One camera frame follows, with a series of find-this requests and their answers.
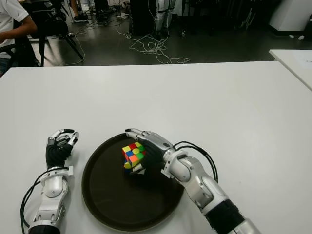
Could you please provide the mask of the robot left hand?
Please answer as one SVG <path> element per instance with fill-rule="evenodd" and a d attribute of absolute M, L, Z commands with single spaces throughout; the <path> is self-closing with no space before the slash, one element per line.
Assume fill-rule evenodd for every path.
<path fill-rule="evenodd" d="M 79 139 L 79 132 L 73 129 L 59 129 L 47 139 L 45 159 L 47 168 L 63 167 Z"/>

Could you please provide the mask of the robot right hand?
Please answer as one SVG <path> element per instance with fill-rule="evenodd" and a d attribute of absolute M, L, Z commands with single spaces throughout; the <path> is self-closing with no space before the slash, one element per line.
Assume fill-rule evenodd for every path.
<path fill-rule="evenodd" d="M 155 132 L 128 128 L 125 134 L 143 145 L 146 151 L 142 161 L 132 169 L 131 175 L 163 163 L 165 157 L 176 151 L 172 143 Z"/>

